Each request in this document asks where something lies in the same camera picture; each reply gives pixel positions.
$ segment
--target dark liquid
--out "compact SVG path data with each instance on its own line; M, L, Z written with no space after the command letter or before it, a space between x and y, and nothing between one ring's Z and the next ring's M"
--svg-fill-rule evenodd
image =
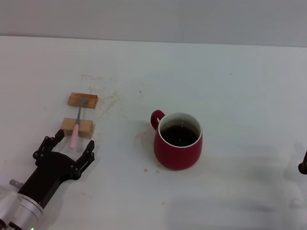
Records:
M184 126L171 126L161 131L161 135L171 145L188 146L198 139L198 135Z

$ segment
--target wooden block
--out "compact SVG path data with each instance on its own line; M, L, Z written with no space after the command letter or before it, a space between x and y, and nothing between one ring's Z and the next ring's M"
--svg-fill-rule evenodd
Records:
M69 96L68 104L70 106L79 107L79 105L77 103L77 100L80 97L87 97L88 98L88 101L82 106L83 108L90 108L90 109L95 109L96 108L96 104L97 104L97 101L98 101L98 96L97 95L92 95L92 94L72 92L71 95Z
M64 130L65 136L71 136L73 127L76 123L74 118L64 118L61 129ZM92 120L80 120L79 136L86 139L91 139L94 132L94 124Z

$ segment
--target gray wall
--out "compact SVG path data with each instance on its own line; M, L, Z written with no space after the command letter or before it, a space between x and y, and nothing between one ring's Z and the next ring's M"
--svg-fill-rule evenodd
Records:
M1 0L0 35L307 46L307 0Z

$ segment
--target black object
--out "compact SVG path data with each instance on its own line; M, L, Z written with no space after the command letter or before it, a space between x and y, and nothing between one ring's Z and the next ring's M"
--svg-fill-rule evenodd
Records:
M78 180L82 172L95 160L92 152L95 148L93 140L88 143L77 161L62 153L52 152L63 138L62 129L54 138L45 137L39 149L33 154L37 169L18 191L35 200L42 208L45 208L62 182Z
M301 174L307 175L307 152L305 153L303 162L298 165L298 170Z

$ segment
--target pink knife handle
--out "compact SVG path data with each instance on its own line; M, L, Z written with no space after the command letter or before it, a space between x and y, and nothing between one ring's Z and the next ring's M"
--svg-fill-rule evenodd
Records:
M74 149L77 146L78 131L79 131L79 125L75 124L75 126L73 127L72 135L71 135L71 143L69 145L71 149Z

